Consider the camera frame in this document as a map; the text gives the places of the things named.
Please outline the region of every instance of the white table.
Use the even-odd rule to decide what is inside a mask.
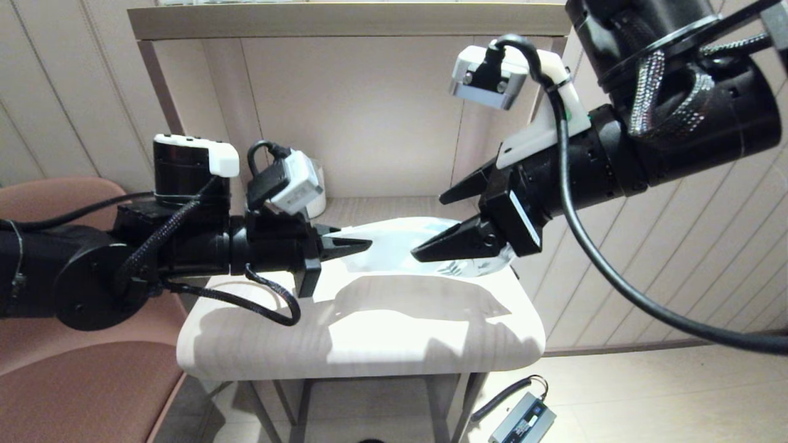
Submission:
[[[263,275],[293,287],[290,274]],[[287,314],[281,301],[243,276],[212,277],[208,287],[283,307]],[[545,348],[541,320],[510,268],[473,279],[371,277],[350,274],[340,260],[333,260],[323,263],[314,296],[299,303],[301,321],[288,328],[242,308],[201,299],[181,330],[178,363],[198,378],[222,381],[465,374],[449,376],[453,394],[436,394],[444,404],[433,408],[444,425],[447,416],[458,415],[451,409],[459,409],[456,424],[446,428],[455,428],[452,440],[458,441],[486,373],[526,367]],[[255,388],[259,395],[266,390],[259,384]],[[291,423],[305,426],[299,425],[299,407],[293,406],[301,403],[301,411],[306,410],[300,397],[308,399],[308,389],[293,390],[289,399],[289,389],[276,385],[275,390]],[[258,416],[271,434],[266,412],[271,407],[259,406]],[[291,433],[291,441],[298,441],[297,434]],[[437,441],[447,440],[439,434]],[[279,441],[276,435],[271,438]]]

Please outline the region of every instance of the chair seat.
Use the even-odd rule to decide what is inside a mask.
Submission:
[[[264,277],[293,286],[287,273]],[[287,307],[244,277],[208,287],[269,308]],[[476,278],[350,274],[323,263],[302,318],[280,326],[243,308],[201,299],[177,345],[178,364],[213,380],[371,377],[490,372],[541,357],[545,331],[514,273]]]
[[[0,377],[2,440],[144,442],[182,374],[174,359],[168,344],[118,342],[9,372]]]

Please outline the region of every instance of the wooden shelf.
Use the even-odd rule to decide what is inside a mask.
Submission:
[[[568,35],[561,5],[280,3],[130,9],[138,40],[368,35]]]

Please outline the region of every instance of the black cable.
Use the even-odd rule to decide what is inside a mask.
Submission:
[[[257,169],[255,154],[257,154],[257,151],[259,151],[261,147],[265,147],[268,150],[274,161],[283,160],[292,152],[292,149],[289,147],[283,147],[268,140],[258,140],[255,144],[251,145],[247,152],[247,164],[249,165],[249,170],[253,177],[260,173],[259,169]]]
[[[704,323],[696,322],[676,314],[654,300],[649,299],[645,294],[630,285],[629,282],[627,282],[610,263],[605,260],[602,253],[591,241],[585,228],[583,228],[578,213],[574,208],[574,202],[572,201],[569,171],[569,126],[566,109],[560,93],[557,89],[551,88],[553,85],[552,80],[542,74],[541,63],[532,62],[532,60],[538,60],[539,56],[536,52],[536,48],[532,43],[528,42],[527,39],[519,35],[512,36],[511,34],[507,34],[498,39],[496,46],[512,46],[520,50],[529,63],[531,76],[547,93],[558,132],[559,175],[563,212],[574,238],[577,239],[580,247],[585,254],[588,255],[589,259],[600,271],[602,276],[609,281],[624,298],[643,310],[646,314],[682,332],[692,334],[714,343],[731,346],[732,348],[769,354],[788,355],[788,339],[786,338],[737,333],[727,329],[705,325]]]
[[[135,194],[120,195],[118,197],[113,197],[112,199],[104,200],[102,202],[93,203],[89,206],[82,207],[78,210],[74,210],[67,214],[58,215],[55,218],[49,218],[47,220],[40,220],[40,221],[17,222],[17,228],[23,233],[32,233],[35,231],[40,231],[42,229],[54,228],[56,226],[64,225],[70,221],[73,222],[77,218],[84,217],[85,215],[88,215],[90,213],[96,212],[97,210],[104,209],[105,207],[109,207],[117,203],[129,201],[129,200],[143,199],[152,196],[154,196],[153,192],[137,192]],[[13,227],[9,222],[10,222],[9,220],[0,220],[0,230],[10,231]]]
[[[169,240],[173,233],[180,228],[186,217],[196,209],[203,197],[203,193],[217,180],[217,176],[212,176],[197,194],[192,197],[189,203],[184,204],[175,214],[156,229],[156,231],[145,240],[115,271],[113,279],[113,293],[115,296],[122,297],[126,292],[128,283],[132,277],[139,273],[143,265],[158,254],[158,250]]]
[[[702,47],[700,53],[706,58],[743,57],[771,47],[771,37],[766,32],[722,45]]]
[[[296,323],[299,322],[301,319],[301,308],[298,305],[298,300],[284,287],[279,285],[278,283],[268,280],[267,278],[260,277],[259,275],[255,274],[253,270],[251,270],[251,264],[247,263],[246,265],[246,272],[244,273],[246,277],[260,285],[264,285],[274,291],[278,296],[284,299],[285,303],[287,303],[288,307],[290,308],[290,317],[286,317],[276,311],[272,311],[266,307],[262,307],[259,304],[244,299],[243,297],[239,297],[235,294],[231,294],[229,292],[218,291],[216,289],[209,289],[209,288],[200,288],[198,286],[186,285],[185,283],[175,283],[172,281],[167,280],[166,278],[162,278],[162,284],[164,287],[169,290],[170,292],[175,292],[179,294],[192,294],[193,296],[200,296],[200,297],[207,297],[209,299],[223,301],[225,303],[234,304],[237,307],[242,307],[243,309],[247,309],[252,311],[256,314],[260,314],[265,318],[268,318],[272,322],[278,323],[283,326],[294,326]]]
[[[531,386],[531,382],[533,380],[536,380],[537,382],[541,383],[545,387],[545,393],[543,393],[540,396],[541,400],[545,401],[545,398],[547,398],[547,392],[548,392],[548,389],[549,389],[547,380],[545,380],[545,378],[542,377],[539,374],[529,375],[528,377],[525,377],[522,380],[518,380],[518,381],[512,383],[506,389],[504,389],[503,391],[499,392],[498,395],[496,395],[496,396],[494,396],[492,398],[492,400],[488,401],[487,404],[485,404],[484,406],[479,408],[478,411],[474,412],[470,416],[470,421],[472,423],[476,423],[476,422],[481,421],[481,419],[486,417],[487,414],[489,414],[490,412],[493,411],[493,409],[497,408],[498,405],[501,404],[501,402],[503,402],[504,400],[509,398],[509,396],[511,396],[511,394],[516,393],[517,391],[519,391],[522,388],[526,388],[528,386]]]
[[[263,276],[257,275],[252,268],[251,264],[247,263],[246,270],[243,272],[243,275],[246,276],[249,280],[254,281],[255,283],[259,283],[260,285],[266,286],[272,291],[274,291],[279,297],[281,297],[284,302],[290,308],[290,318],[279,314],[276,311],[271,311],[269,309],[265,309],[264,307],[260,307],[260,309],[267,313],[259,313],[260,315],[274,320],[275,322],[279,323],[280,325],[285,326],[293,326],[301,319],[301,307],[298,305],[298,300],[288,291],[284,286],[279,285],[275,281],[271,281]]]
[[[271,149],[274,146],[273,142],[268,140],[258,140],[255,144],[251,145],[249,151],[247,151],[247,164],[249,165],[249,170],[251,171],[251,175],[254,177],[260,173],[260,170],[257,169],[257,161],[255,160],[255,154],[261,147],[265,147],[266,149]]]

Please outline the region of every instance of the plastic bag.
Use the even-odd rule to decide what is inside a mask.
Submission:
[[[497,257],[484,259],[419,262],[413,257],[411,249],[457,223],[459,221],[435,217],[393,218],[342,228],[328,236],[372,240],[372,246],[366,251],[341,259],[348,271],[354,273],[478,277],[503,269],[515,257],[509,244]]]

